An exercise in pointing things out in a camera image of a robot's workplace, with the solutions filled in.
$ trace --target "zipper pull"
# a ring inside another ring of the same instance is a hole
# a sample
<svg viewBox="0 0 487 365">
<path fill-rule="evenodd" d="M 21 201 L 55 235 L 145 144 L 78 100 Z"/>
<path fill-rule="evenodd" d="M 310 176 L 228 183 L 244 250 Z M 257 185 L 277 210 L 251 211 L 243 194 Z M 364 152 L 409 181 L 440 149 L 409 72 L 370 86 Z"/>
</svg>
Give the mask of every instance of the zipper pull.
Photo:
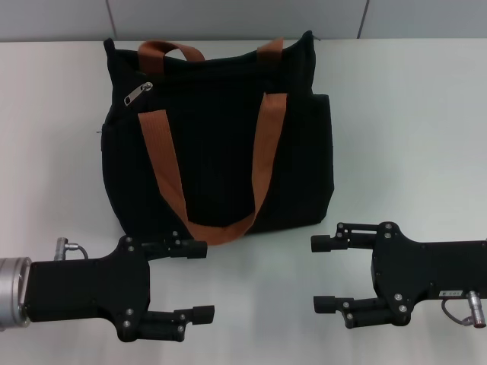
<svg viewBox="0 0 487 365">
<path fill-rule="evenodd" d="M 152 89 L 154 85 L 151 82 L 146 82 L 139 87 L 137 87 L 133 92 L 131 92 L 129 95 L 123 99 L 123 102 L 125 103 L 125 106 L 128 106 L 132 101 L 137 99 L 137 97 L 142 94 L 144 91 L 149 91 Z"/>
</svg>

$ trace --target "label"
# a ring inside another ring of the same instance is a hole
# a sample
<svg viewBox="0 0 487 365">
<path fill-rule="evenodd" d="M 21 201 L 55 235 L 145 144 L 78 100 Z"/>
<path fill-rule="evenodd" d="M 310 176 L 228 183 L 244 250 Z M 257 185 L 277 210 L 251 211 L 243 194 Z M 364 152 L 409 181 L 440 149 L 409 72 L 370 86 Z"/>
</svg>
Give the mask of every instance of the label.
<svg viewBox="0 0 487 365">
<path fill-rule="evenodd" d="M 462 297 L 463 290 L 442 290 L 440 292 L 440 298 L 442 297 Z"/>
</svg>

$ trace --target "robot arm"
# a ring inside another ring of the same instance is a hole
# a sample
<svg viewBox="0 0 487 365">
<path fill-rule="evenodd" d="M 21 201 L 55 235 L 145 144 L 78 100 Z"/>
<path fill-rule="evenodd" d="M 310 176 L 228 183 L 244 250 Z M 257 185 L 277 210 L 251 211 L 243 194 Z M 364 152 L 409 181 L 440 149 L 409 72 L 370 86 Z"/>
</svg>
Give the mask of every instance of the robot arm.
<svg viewBox="0 0 487 365">
<path fill-rule="evenodd" d="M 457 323 L 485 327 L 480 299 L 487 297 L 487 242 L 417 243 L 397 224 L 338 224 L 335 237 L 311 237 L 313 252 L 371 249 L 372 282 L 377 298 L 315 297 L 316 313 L 339 311 L 348 329 L 368 325 L 407 325 L 422 300 L 444 300 L 442 308 Z M 449 299 L 467 299 L 471 317 L 455 319 Z"/>
<path fill-rule="evenodd" d="M 84 260 L 65 260 L 65 251 L 80 249 Z M 82 247 L 59 239 L 55 261 L 0 259 L 0 330 L 31 322 L 105 318 L 121 341 L 184 340 L 186 325 L 213 322 L 213 306 L 172 313 L 149 312 L 148 261 L 163 257 L 206 257 L 207 245 L 173 236 L 137 240 L 124 236 L 111 254 L 88 259 Z"/>
</svg>

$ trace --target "table surface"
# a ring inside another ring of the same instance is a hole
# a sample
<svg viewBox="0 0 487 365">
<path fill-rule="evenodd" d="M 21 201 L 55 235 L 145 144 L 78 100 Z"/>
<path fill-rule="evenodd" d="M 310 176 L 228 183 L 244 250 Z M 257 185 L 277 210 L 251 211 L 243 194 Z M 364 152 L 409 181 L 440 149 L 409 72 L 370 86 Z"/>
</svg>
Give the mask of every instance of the table surface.
<svg viewBox="0 0 487 365">
<path fill-rule="evenodd" d="M 186 44 L 210 59 L 262 43 Z M 374 290 L 370 252 L 312 254 L 310 236 L 334 233 L 339 221 L 395 221 L 414 240 L 485 239 L 487 40 L 315 47 L 313 89 L 329 94 L 333 121 L 336 190 L 325 220 L 212 247 L 203 260 L 151 262 L 151 310 L 215 305 L 213 324 L 189 325 L 183 343 L 123 344 L 103 319 L 33 323 L 0 334 L 2 363 L 485 363 L 487 330 L 451 322 L 439 301 L 417 305 L 402 328 L 348 330 L 339 314 L 315 314 L 313 295 Z M 110 103 L 101 42 L 0 44 L 1 257 L 52 260 L 58 236 L 90 257 L 115 248 L 123 232 L 104 191 L 98 133 Z M 464 300 L 450 308 L 469 314 Z"/>
</svg>

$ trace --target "orange strap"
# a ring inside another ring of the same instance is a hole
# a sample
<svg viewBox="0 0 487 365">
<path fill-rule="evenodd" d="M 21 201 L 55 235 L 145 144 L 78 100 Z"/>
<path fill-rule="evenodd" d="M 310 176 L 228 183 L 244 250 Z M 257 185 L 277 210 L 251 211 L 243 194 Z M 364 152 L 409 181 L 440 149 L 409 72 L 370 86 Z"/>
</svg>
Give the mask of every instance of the orange strap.
<svg viewBox="0 0 487 365">
<path fill-rule="evenodd" d="M 278 38 L 257 49 L 259 62 L 276 63 L 281 61 L 284 38 Z M 196 48 L 164 40 L 148 40 L 138 48 L 138 67 L 145 74 L 163 74 L 166 53 L 180 49 L 186 60 L 191 62 L 205 61 L 203 54 Z"/>
<path fill-rule="evenodd" d="M 257 61 L 276 63 L 281 61 L 284 38 L 278 38 L 257 49 Z"/>
<path fill-rule="evenodd" d="M 269 190 L 275 152 L 286 113 L 286 100 L 287 94 L 263 96 L 253 144 L 252 187 L 255 211 L 227 227 L 202 226 L 189 221 L 166 111 L 138 115 L 159 192 L 195 240 L 219 245 L 243 236 L 252 227 Z"/>
<path fill-rule="evenodd" d="M 173 49 L 180 49 L 188 61 L 205 61 L 203 54 L 196 48 L 164 40 L 148 40 L 138 48 L 138 67 L 146 74 L 163 74 L 164 56 Z"/>
</svg>

